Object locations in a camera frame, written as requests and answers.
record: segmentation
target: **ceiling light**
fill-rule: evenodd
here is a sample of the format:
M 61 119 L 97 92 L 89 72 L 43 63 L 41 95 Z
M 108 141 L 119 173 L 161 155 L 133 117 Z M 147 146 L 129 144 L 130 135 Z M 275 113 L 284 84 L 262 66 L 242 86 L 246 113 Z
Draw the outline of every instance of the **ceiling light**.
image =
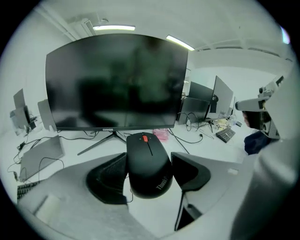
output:
M 170 35 L 167 36 L 167 39 L 170 40 L 170 41 L 172 41 L 172 42 L 175 42 L 175 43 L 177 43 L 177 44 L 179 44 L 179 45 L 181 45 L 181 46 L 183 46 L 183 47 L 185 47 L 185 48 L 187 48 L 188 50 L 191 50 L 191 51 L 195 50 L 195 49 L 192 48 L 191 46 L 187 45 L 187 44 L 184 43 L 184 42 L 181 42 L 180 40 L 178 40 L 178 39 L 176 39 L 176 38 L 174 38 L 174 37 L 172 37 L 172 36 L 170 36 Z
M 128 25 L 102 25 L 93 27 L 94 30 L 130 30 L 134 31 L 135 26 L 128 26 Z

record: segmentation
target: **monitor base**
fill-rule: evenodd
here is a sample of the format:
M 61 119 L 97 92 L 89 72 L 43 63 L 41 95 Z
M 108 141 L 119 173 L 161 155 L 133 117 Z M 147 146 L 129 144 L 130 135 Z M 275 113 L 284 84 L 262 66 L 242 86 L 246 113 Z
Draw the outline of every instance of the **monitor base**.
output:
M 109 136 L 103 138 L 103 139 L 100 140 L 99 142 L 97 142 L 97 143 L 91 145 L 90 147 L 88 147 L 88 148 L 86 148 L 85 150 L 81 151 L 81 152 L 78 153 L 77 155 L 79 156 L 79 155 L 81 155 L 81 154 L 87 152 L 88 150 L 90 150 L 90 149 L 92 149 L 92 148 L 94 148 L 94 147 L 96 147 L 96 146 L 98 146 L 98 145 L 100 145 L 100 144 L 106 142 L 107 140 L 111 139 L 112 137 L 115 137 L 115 138 L 119 139 L 120 141 L 122 141 L 122 142 L 124 142 L 124 143 L 126 144 L 126 141 L 125 141 L 124 139 L 120 138 L 120 137 L 117 135 L 117 132 L 116 132 L 116 131 L 113 131 L 112 134 L 110 134 Z

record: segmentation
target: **computer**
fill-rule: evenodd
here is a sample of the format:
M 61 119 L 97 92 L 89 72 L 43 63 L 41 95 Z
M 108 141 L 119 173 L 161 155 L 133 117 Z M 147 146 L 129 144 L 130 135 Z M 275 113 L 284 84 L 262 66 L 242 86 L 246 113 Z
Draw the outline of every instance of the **computer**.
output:
M 191 97 L 184 98 L 180 110 L 182 113 L 179 114 L 178 123 L 185 124 L 187 121 L 187 114 L 189 113 L 193 113 L 197 117 L 196 118 L 193 114 L 189 115 L 191 123 L 203 121 L 209 104 L 209 101 L 202 101 Z
M 187 49 L 137 34 L 87 37 L 47 54 L 57 130 L 111 131 L 109 139 L 119 130 L 173 128 L 187 61 Z
M 63 155 L 58 135 L 37 145 L 23 154 L 19 180 L 26 181 Z
M 23 89 L 19 90 L 15 95 L 14 95 L 14 102 L 15 102 L 15 108 L 22 108 L 25 107 L 25 99 L 24 99 L 24 92 Z
M 213 89 L 210 89 L 195 82 L 191 82 L 188 97 L 210 102 L 212 93 Z
M 28 126 L 30 124 L 30 116 L 28 107 L 25 104 L 23 89 L 19 90 L 14 95 L 14 103 L 15 110 L 13 111 L 17 119 L 17 127 L 24 128 L 24 126 Z
M 212 99 L 205 120 L 210 121 L 225 118 L 232 98 L 233 91 L 218 76 L 216 76 Z

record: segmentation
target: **black mouse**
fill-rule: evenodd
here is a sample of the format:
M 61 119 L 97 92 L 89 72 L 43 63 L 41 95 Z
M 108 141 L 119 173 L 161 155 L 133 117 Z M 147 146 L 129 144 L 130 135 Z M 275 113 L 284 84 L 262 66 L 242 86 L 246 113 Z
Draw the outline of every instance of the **black mouse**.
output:
M 173 180 L 172 164 L 160 140 L 151 133 L 126 139 L 127 167 L 132 192 L 140 198 L 164 194 Z

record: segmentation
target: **white desk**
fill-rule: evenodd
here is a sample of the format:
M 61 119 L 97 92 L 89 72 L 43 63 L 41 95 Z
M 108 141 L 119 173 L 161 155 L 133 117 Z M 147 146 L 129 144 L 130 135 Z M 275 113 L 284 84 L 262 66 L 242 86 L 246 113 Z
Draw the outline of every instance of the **white desk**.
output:
M 211 139 L 203 134 L 203 140 L 197 144 L 189 144 L 182 142 L 190 154 L 201 156 L 204 158 L 211 158 L 220 161 L 227 162 L 242 162 L 243 158 L 247 155 L 244 151 L 244 138 L 251 134 L 252 130 L 246 127 L 233 126 L 232 130 L 236 132 L 233 138 L 228 142 L 224 143 L 215 136 L 217 132 L 213 128 L 214 134 L 211 133 L 209 126 L 201 128 L 206 134 L 211 135 L 214 139 Z M 191 131 L 187 131 L 184 125 L 175 125 L 172 129 L 174 134 L 178 137 L 187 141 L 196 142 L 198 141 L 199 134 L 201 132 L 196 131 L 192 128 Z M 129 133 L 137 133 L 142 131 L 130 131 Z M 65 156 L 61 158 L 64 162 L 65 167 L 89 161 L 95 158 L 126 152 L 126 145 L 117 139 L 111 139 L 90 151 L 77 156 L 77 153 L 83 149 L 91 146 L 96 141 L 108 136 L 108 132 L 99 132 L 97 137 L 93 140 L 65 140 L 61 138 L 62 147 Z M 39 139 L 44 136 L 55 136 L 57 133 L 51 133 L 47 130 L 40 132 L 32 132 L 29 134 L 28 142 L 35 139 Z M 72 132 L 62 131 L 59 135 L 66 138 L 77 138 L 86 137 L 84 132 Z M 6 134 L 0 136 L 0 177 L 2 183 L 7 191 L 10 199 L 16 203 L 16 191 L 17 186 L 23 183 L 16 182 L 12 172 L 8 173 L 7 168 L 14 163 L 13 157 L 17 154 L 16 147 L 23 141 L 26 141 L 26 137 L 16 136 L 13 131 L 9 131 Z M 29 150 L 33 143 L 26 145 L 20 153 L 20 157 L 24 152 Z M 163 146 L 167 151 L 169 157 L 171 152 L 185 152 L 183 147 L 176 141 L 176 139 L 169 135 L 167 142 L 163 142 Z M 10 167 L 10 171 L 16 171 L 19 176 L 20 165 L 13 165 Z M 40 171 L 40 179 L 46 179 L 58 170 L 62 168 L 62 163 L 56 161 L 45 169 Z M 35 174 L 29 181 L 38 181 L 38 174 Z M 125 180 L 123 194 L 127 197 L 127 201 L 131 201 L 131 192 L 129 179 Z M 172 186 L 170 189 L 161 197 L 151 200 L 140 199 L 133 196 L 133 201 L 128 203 L 129 212 L 152 234 L 157 237 L 163 237 L 173 233 L 176 217 L 178 214 L 179 203 L 181 197 L 181 189 L 175 179 L 173 179 Z

